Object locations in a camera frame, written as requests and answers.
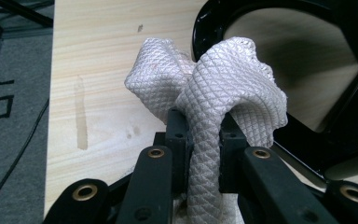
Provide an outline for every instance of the light wooden surface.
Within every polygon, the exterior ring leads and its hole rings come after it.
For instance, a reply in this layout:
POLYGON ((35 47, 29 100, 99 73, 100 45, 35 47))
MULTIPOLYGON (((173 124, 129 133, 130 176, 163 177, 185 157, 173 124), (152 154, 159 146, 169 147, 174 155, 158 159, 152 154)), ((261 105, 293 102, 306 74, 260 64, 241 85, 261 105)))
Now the light wooden surface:
MULTIPOLYGON (((177 48, 190 53, 192 27, 204 3, 56 1, 45 214, 62 191, 79 179, 117 181, 135 164, 139 152, 152 144, 155 132, 165 130, 123 82, 148 37, 173 39, 177 48)), ((243 34, 238 24, 236 29, 243 34)), ((294 92, 288 93, 289 110, 305 119, 313 117, 301 112, 309 105, 298 109, 291 103, 295 89, 301 87, 283 89, 294 92)), ((324 105, 324 99, 315 104, 324 105)), ((305 122, 314 129, 319 125, 317 119, 305 122)), ((358 182, 358 176, 351 180, 358 182)))

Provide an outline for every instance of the screw hole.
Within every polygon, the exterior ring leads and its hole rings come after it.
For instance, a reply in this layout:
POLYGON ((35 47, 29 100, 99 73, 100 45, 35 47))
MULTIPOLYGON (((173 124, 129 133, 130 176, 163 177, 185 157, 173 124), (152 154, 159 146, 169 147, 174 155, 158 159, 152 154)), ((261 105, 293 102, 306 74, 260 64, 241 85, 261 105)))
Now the screw hole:
POLYGON ((151 158, 160 158, 164 155, 164 151, 159 148, 153 148, 147 152, 147 155, 151 158))
POLYGON ((262 150, 262 149, 257 149, 253 152, 254 156, 256 156, 257 158, 260 159, 266 159, 270 157, 269 152, 267 152, 266 150, 262 150))
POLYGON ((344 185, 342 186, 339 191, 348 199, 358 203, 358 188, 344 185))
POLYGON ((91 193, 92 193, 92 188, 84 188, 79 191, 79 195, 83 197, 91 193))
POLYGON ((299 214, 307 222, 315 223, 319 220, 318 216, 309 209, 302 210, 299 214))
POLYGON ((152 211, 148 207, 142 207, 135 211, 134 216, 138 221, 146 221, 152 216, 152 211))
POLYGON ((72 193, 72 198, 80 202, 87 201, 93 198, 97 194, 97 191, 97 186, 93 184, 81 185, 72 193))

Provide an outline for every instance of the black cable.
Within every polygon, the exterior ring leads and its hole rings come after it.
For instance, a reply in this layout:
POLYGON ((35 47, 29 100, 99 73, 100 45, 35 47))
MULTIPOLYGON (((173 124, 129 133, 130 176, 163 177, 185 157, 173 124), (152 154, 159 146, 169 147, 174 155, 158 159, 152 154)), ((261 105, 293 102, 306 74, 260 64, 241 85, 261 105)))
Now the black cable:
POLYGON ((30 134, 27 137, 27 140, 25 141, 24 145, 22 146, 21 150, 19 151, 19 154, 17 155, 17 157, 13 161, 13 163, 11 163, 10 168, 6 172, 5 176, 2 178, 2 180, 0 182, 0 191, 1 191, 2 187, 5 185, 5 183, 7 182, 8 178, 11 175, 11 173, 13 173, 13 170, 16 168, 17 164, 19 163, 22 155, 25 152, 25 149, 28 147, 28 145, 30 144, 32 138, 34 137, 34 133, 36 131, 36 128, 37 128, 40 120, 42 119, 43 115, 45 114, 46 109, 48 108, 48 101, 49 101, 49 99, 46 100, 46 103, 43 106, 42 110, 40 111, 39 116, 37 117, 37 119, 36 119, 36 121, 34 123, 34 126, 32 127, 32 130, 31 130, 30 134))

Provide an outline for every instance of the white fabric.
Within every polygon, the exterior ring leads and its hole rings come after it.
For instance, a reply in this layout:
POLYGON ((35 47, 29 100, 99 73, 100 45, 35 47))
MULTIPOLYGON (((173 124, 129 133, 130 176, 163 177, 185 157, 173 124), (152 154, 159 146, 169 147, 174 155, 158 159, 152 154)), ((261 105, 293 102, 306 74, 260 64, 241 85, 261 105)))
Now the white fabric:
POLYGON ((166 122, 177 106, 194 138, 186 210, 176 203, 177 223, 235 223, 236 197, 218 191, 219 130, 230 112, 251 146, 270 147, 272 132, 287 123, 286 96, 269 66, 257 60, 243 37, 220 42, 197 63, 171 40, 147 39, 125 81, 145 106, 166 122))

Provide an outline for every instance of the gray carpet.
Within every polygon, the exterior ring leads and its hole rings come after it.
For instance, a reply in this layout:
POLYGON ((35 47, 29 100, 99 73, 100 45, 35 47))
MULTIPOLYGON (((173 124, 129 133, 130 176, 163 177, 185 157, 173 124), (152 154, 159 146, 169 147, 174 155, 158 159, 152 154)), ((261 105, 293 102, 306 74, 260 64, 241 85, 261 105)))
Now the gray carpet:
MULTIPOLYGON (((52 18, 54 8, 40 12, 52 18)), ((29 25, 6 17, 1 25, 29 25)), ((41 223, 52 35, 7 38, 0 49, 0 223, 41 223)))

